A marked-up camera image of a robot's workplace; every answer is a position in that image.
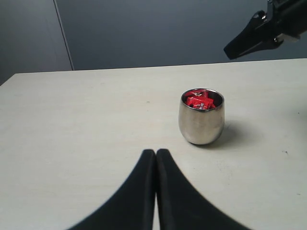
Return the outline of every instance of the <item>metal cup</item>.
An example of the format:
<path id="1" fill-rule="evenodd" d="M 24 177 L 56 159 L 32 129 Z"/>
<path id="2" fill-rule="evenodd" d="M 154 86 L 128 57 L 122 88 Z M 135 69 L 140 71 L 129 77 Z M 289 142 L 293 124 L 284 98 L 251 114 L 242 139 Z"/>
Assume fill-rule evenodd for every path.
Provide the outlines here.
<path id="1" fill-rule="evenodd" d="M 186 104 L 187 93 L 195 90 L 208 92 L 213 99 L 215 108 L 198 109 Z M 179 108 L 179 128 L 183 137 L 196 145 L 214 142 L 222 134 L 225 121 L 224 97 L 217 91 L 210 89 L 188 90 L 181 96 Z"/>

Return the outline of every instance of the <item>table surface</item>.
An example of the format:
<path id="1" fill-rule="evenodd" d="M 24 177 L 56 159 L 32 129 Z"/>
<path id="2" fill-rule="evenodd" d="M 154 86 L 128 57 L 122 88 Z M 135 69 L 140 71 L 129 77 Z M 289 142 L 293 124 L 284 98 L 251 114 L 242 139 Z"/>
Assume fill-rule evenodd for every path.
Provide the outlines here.
<path id="1" fill-rule="evenodd" d="M 307 59 L 16 74 L 0 86 L 0 229 L 67 229 L 120 187 L 143 149 L 168 148 L 234 219 L 305 230 L 306 76 Z M 207 147 L 177 124 L 181 94 L 198 87 L 225 97 L 224 132 Z"/>

